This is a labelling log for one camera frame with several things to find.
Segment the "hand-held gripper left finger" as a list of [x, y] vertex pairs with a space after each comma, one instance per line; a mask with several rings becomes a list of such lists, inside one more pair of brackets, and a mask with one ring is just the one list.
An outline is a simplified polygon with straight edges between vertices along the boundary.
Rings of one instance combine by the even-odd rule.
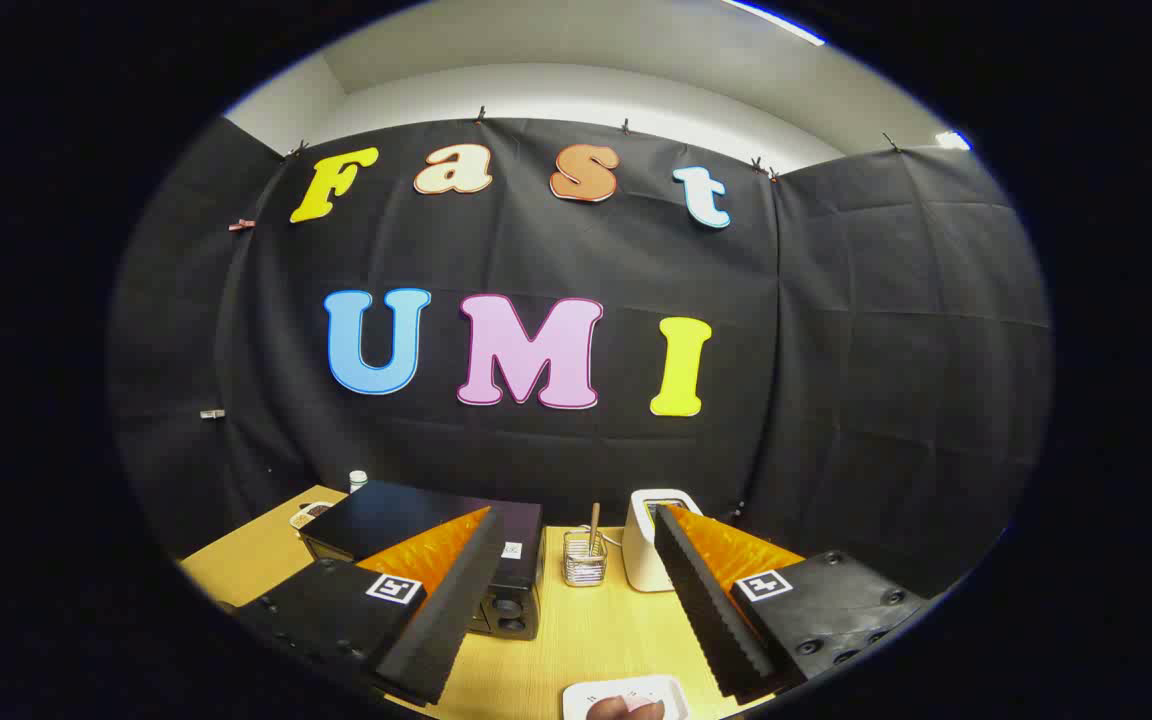
[[366, 559], [316, 559], [234, 620], [338, 685], [435, 705], [505, 543], [486, 506]]

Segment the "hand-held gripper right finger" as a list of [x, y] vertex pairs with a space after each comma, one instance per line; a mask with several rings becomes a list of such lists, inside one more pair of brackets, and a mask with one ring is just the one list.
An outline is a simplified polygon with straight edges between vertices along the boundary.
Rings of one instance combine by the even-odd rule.
[[737, 702], [814, 682], [927, 602], [849, 552], [799, 556], [676, 505], [654, 507], [653, 518], [655, 551], [710, 674]]

